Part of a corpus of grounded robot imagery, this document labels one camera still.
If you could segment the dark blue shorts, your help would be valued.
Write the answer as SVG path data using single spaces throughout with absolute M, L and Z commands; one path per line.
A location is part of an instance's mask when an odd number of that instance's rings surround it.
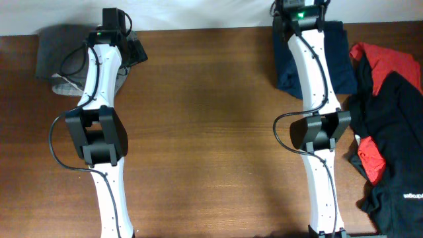
M 324 28 L 325 56 L 332 88 L 336 94 L 355 94 L 357 81 L 349 56 L 347 31 L 340 21 L 329 21 Z M 301 99 L 301 85 L 295 60 L 288 45 L 280 39 L 276 29 L 272 29 L 274 59 L 276 66 L 276 87 Z

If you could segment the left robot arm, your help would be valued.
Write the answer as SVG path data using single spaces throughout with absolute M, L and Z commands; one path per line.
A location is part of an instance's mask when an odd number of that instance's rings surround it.
M 87 40 L 88 69 L 76 108 L 65 123 L 77 155 L 84 160 L 95 184 L 101 237 L 134 237 L 124 188 L 128 135 L 114 108 L 118 72 L 147 59 L 139 40 L 130 40 L 127 13 L 102 10 L 102 24 Z

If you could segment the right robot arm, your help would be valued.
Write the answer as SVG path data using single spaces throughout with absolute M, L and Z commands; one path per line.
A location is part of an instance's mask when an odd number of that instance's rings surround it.
M 325 52 L 325 13 L 328 1 L 275 1 L 274 24 L 291 52 L 302 93 L 303 108 L 278 116 L 298 116 L 289 127 L 290 145 L 283 148 L 301 156 L 307 175 L 311 215 L 310 237 L 347 237 L 334 177 L 335 149 L 351 121 L 342 110 L 330 79 Z

